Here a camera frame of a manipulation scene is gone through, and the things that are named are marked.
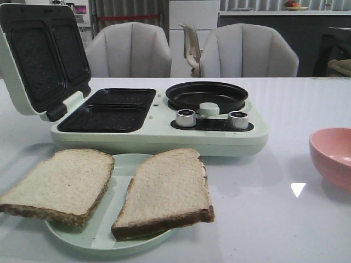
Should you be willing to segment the bread slice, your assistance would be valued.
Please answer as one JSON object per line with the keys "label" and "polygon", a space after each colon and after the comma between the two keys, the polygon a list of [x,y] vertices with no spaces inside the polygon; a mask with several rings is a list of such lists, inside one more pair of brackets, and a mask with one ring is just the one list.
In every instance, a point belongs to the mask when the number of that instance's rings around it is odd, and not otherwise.
{"label": "bread slice", "polygon": [[1,211],[83,226],[105,194],[114,166],[113,156],[98,150],[58,151],[1,196]]}
{"label": "bread slice", "polygon": [[139,166],[111,232],[117,240],[127,240],[214,218],[201,156],[194,149],[179,148]]}

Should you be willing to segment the mint green sandwich maker lid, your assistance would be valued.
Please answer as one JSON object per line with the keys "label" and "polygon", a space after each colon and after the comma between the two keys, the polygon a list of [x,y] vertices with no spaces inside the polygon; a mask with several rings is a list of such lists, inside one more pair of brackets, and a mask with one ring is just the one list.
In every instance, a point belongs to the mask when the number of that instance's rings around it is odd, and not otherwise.
{"label": "mint green sandwich maker lid", "polygon": [[90,93],[91,73],[66,5],[1,4],[1,71],[15,108],[57,121],[64,101]]}

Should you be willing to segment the pink bowl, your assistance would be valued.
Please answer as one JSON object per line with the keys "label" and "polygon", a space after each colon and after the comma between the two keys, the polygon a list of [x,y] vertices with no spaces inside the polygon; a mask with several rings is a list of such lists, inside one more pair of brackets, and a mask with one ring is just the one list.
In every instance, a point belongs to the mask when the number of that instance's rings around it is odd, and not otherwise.
{"label": "pink bowl", "polygon": [[350,191],[350,128],[324,128],[311,133],[309,150],[317,171],[331,184]]}

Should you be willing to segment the left silver control knob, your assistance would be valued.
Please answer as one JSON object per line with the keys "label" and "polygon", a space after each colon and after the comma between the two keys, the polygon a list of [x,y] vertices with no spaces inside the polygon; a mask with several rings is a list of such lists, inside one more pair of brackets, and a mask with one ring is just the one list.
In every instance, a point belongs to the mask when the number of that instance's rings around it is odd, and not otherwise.
{"label": "left silver control knob", "polygon": [[190,128],[196,125],[196,112],[191,109],[177,111],[175,123],[179,127]]}

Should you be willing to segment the silver control knob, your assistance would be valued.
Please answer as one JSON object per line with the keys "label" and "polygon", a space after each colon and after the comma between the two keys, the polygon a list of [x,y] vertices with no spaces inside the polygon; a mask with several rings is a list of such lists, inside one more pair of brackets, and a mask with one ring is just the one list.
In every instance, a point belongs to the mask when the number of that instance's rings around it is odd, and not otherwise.
{"label": "silver control knob", "polygon": [[177,111],[175,123],[179,127],[190,128],[196,125],[196,112],[191,109]]}
{"label": "silver control knob", "polygon": [[249,125],[248,114],[241,111],[231,111],[227,117],[228,126],[233,129],[247,129]]}

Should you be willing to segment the black round frying pan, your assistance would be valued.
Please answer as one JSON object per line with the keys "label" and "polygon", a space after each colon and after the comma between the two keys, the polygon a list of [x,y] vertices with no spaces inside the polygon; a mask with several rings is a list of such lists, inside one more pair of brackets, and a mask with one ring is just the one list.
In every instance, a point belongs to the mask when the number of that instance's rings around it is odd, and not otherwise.
{"label": "black round frying pan", "polygon": [[166,90],[168,106],[181,110],[199,110],[200,104],[217,104],[219,113],[224,114],[243,108],[248,92],[237,85],[215,82],[195,81],[179,83]]}

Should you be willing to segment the right silver control knob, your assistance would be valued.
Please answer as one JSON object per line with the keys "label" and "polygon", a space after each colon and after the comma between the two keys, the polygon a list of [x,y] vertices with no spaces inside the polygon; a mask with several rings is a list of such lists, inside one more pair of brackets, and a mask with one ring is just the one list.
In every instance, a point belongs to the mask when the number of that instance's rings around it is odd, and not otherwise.
{"label": "right silver control knob", "polygon": [[241,111],[231,111],[227,117],[228,126],[233,129],[247,129],[249,125],[248,114]]}

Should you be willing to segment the beige office chair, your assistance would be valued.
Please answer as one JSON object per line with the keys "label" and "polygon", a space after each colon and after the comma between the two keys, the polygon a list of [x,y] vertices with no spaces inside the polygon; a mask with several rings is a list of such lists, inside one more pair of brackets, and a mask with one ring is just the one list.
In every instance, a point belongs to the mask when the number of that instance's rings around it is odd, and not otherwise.
{"label": "beige office chair", "polygon": [[179,24],[184,31],[184,58],[191,67],[192,77],[201,77],[201,50],[195,27],[190,24]]}

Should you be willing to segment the left grey upholstered chair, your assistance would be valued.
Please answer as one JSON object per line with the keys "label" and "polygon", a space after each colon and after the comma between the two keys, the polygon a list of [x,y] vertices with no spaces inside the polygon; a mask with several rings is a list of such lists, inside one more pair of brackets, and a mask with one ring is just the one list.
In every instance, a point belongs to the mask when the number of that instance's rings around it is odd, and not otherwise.
{"label": "left grey upholstered chair", "polygon": [[171,52],[161,27],[141,22],[110,25],[86,47],[94,78],[168,78]]}

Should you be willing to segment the grey upholstered chair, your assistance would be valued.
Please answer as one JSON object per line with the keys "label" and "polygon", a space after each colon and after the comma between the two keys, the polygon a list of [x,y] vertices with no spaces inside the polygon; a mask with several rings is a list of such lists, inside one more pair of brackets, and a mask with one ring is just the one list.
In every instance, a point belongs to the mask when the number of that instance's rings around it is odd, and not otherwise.
{"label": "grey upholstered chair", "polygon": [[161,27],[141,22],[110,25],[86,47],[94,78],[168,78],[171,52]]}
{"label": "grey upholstered chair", "polygon": [[200,58],[201,76],[296,77],[299,58],[277,30],[232,24],[211,31]]}

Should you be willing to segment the right grey upholstered chair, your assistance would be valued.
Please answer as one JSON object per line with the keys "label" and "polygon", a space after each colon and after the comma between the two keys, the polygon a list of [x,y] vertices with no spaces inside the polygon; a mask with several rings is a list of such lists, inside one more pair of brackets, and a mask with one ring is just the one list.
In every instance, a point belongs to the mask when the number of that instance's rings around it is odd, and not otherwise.
{"label": "right grey upholstered chair", "polygon": [[200,58],[201,76],[296,77],[299,58],[277,30],[232,24],[211,31]]}

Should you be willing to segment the white refrigerator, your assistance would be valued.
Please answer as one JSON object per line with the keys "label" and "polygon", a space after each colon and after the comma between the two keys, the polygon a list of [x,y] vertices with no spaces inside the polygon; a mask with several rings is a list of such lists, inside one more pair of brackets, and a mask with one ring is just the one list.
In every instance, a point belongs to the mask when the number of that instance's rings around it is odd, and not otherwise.
{"label": "white refrigerator", "polygon": [[220,1],[170,1],[169,47],[171,50],[172,78],[191,77],[191,67],[184,58],[184,30],[180,24],[196,29],[202,50],[210,31],[217,28]]}

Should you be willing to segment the mint green round plate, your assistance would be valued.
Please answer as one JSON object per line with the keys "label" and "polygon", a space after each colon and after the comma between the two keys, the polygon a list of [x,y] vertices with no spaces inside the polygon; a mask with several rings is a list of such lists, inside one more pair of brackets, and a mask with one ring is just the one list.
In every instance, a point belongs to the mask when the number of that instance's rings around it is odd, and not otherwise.
{"label": "mint green round plate", "polygon": [[137,168],[152,155],[114,155],[115,167],[107,190],[92,217],[82,227],[46,221],[50,232],[70,248],[96,257],[124,256],[151,249],[178,232],[177,228],[126,241],[116,240],[111,226],[125,204],[129,182]]}

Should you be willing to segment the red barrier belt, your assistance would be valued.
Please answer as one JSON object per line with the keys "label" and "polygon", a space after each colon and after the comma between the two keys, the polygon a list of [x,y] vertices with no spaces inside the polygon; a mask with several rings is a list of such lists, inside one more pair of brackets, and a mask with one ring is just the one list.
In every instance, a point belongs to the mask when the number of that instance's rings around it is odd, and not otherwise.
{"label": "red barrier belt", "polygon": [[132,15],[132,16],[98,16],[98,21],[124,21],[124,20],[147,20],[147,19],[160,19],[161,14],[151,15]]}

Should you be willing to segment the fruit plate on counter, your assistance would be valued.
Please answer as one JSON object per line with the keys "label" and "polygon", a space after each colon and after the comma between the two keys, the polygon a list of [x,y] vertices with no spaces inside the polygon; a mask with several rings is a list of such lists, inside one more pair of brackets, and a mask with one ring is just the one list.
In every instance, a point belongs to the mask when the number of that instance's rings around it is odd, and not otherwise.
{"label": "fruit plate on counter", "polygon": [[308,7],[301,6],[299,3],[293,0],[285,2],[284,8],[288,11],[303,11],[308,9]]}

